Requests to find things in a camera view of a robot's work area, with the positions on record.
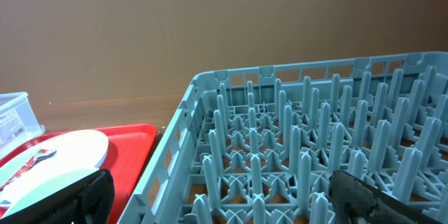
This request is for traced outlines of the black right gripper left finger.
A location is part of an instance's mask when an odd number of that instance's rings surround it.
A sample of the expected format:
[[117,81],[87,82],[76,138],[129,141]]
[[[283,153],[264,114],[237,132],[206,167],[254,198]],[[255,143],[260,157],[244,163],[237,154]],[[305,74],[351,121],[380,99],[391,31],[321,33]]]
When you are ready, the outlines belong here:
[[60,174],[30,190],[1,218],[3,224],[106,223],[115,188],[108,169]]

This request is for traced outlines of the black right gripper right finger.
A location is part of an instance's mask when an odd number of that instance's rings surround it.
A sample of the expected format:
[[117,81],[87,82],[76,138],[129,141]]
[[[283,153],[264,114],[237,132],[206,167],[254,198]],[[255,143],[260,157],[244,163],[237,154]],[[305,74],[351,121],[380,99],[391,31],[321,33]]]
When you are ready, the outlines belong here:
[[334,171],[330,176],[328,196],[336,224],[438,223],[342,170]]

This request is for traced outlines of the light blue plate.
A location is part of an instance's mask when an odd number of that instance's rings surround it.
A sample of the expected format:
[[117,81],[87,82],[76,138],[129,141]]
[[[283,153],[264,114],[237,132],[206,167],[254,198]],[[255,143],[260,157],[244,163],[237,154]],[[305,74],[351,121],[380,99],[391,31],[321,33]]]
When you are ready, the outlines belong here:
[[1,167],[1,186],[40,149],[57,153],[23,174],[1,191],[1,207],[8,208],[30,190],[60,174],[84,168],[100,168],[106,159],[109,139],[105,133],[85,129],[52,137],[28,148]]

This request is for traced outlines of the red plastic tray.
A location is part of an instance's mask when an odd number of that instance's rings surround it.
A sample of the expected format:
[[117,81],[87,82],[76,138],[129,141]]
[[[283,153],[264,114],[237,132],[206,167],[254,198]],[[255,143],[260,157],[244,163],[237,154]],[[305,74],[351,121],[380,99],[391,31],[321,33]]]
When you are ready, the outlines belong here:
[[[154,126],[147,124],[105,127],[94,130],[103,132],[108,137],[108,153],[99,169],[108,169],[113,177],[115,197],[106,223],[117,223],[144,167],[151,157],[151,152],[155,147],[157,130]],[[4,159],[1,159],[1,167],[28,148],[65,133],[68,132],[46,134],[22,144]],[[1,218],[6,210],[6,207],[1,207]]]

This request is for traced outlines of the grey dishwasher rack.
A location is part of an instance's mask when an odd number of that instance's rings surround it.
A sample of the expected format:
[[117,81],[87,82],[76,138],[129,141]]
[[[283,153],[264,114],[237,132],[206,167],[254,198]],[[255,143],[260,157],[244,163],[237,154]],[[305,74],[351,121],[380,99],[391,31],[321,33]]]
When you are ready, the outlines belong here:
[[119,221],[334,223],[341,169],[447,222],[447,54],[197,74]]

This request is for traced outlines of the red snack wrapper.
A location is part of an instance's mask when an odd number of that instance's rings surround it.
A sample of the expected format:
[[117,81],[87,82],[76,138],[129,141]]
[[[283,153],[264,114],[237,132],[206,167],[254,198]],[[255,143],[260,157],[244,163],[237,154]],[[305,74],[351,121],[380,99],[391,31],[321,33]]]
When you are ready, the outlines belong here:
[[19,168],[14,175],[12,175],[7,182],[5,182],[1,186],[1,191],[5,189],[6,186],[14,182],[15,180],[19,179],[23,174],[28,172],[30,169],[32,169],[34,166],[36,166],[38,163],[47,160],[48,158],[52,158],[57,153],[56,149],[40,149],[38,150],[35,155],[33,155],[28,161],[26,161],[21,168]]

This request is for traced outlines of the clear plastic bin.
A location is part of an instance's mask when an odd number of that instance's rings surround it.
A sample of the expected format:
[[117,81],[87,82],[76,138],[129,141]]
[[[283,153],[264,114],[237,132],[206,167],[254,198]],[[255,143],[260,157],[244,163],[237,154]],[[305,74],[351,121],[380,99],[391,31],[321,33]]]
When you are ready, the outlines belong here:
[[44,132],[45,127],[36,119],[27,92],[1,94],[1,159]]

